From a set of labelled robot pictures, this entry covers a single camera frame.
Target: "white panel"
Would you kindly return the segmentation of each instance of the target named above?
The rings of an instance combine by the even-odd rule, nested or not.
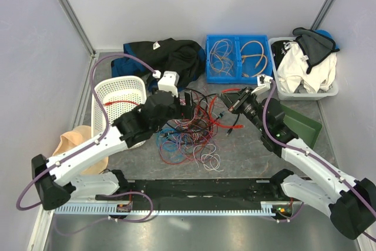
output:
[[[340,168],[376,183],[376,0],[336,0],[322,27],[341,51],[340,92],[321,100]]]
[[[324,0],[69,0],[96,49],[209,33],[288,36],[309,28]]]
[[[26,250],[38,209],[15,204],[31,158],[72,126],[89,54],[57,0],[0,0],[1,250]],[[31,189],[23,205],[38,200]]]

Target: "white laundry basket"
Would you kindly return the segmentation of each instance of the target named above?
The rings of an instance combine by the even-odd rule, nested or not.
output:
[[[269,39],[269,48],[271,50],[271,45],[276,41],[289,41],[294,40],[295,37],[284,37],[284,38],[271,38]],[[334,96],[338,93],[338,85],[337,82],[334,80],[329,90],[327,92],[319,92],[319,93],[287,93],[282,90],[282,86],[280,81],[278,80],[278,74],[276,69],[276,64],[274,63],[273,54],[271,55],[271,63],[273,64],[273,73],[274,79],[276,80],[277,84],[277,92],[278,98],[280,100],[320,100],[321,98],[327,96]]]
[[[142,79],[137,76],[121,76],[118,78],[107,79],[97,84],[94,88],[100,101],[104,104],[113,101],[133,101],[137,104],[144,104],[146,100],[146,89]],[[105,106],[110,124],[125,112],[131,111],[135,104],[118,102]],[[92,97],[92,136],[105,130],[106,120],[100,110],[97,101]],[[141,146],[145,143],[139,142],[132,148]]]

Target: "gray cloth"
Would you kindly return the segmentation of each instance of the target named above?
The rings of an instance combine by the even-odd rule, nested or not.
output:
[[[339,51],[335,47],[334,40],[310,29],[296,28],[293,30],[293,35],[297,36],[295,41],[299,44],[303,54],[308,57],[301,59],[308,64],[307,74],[331,53]]]

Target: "green tray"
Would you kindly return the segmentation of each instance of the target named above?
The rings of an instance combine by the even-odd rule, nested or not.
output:
[[[285,113],[283,122],[295,132],[310,148],[316,143],[322,124],[316,122],[287,106],[282,105]]]

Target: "blue tray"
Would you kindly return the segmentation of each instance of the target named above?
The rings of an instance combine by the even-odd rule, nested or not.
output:
[[[207,82],[257,84],[257,78],[252,76],[262,70],[265,59],[257,68],[255,65],[260,60],[259,56],[248,57],[244,63],[241,61],[242,55],[261,54],[261,46],[258,43],[249,43],[240,52],[243,45],[250,41],[258,41],[263,45],[268,60],[263,74],[270,76],[273,67],[268,39],[265,35],[208,35],[206,38]]]

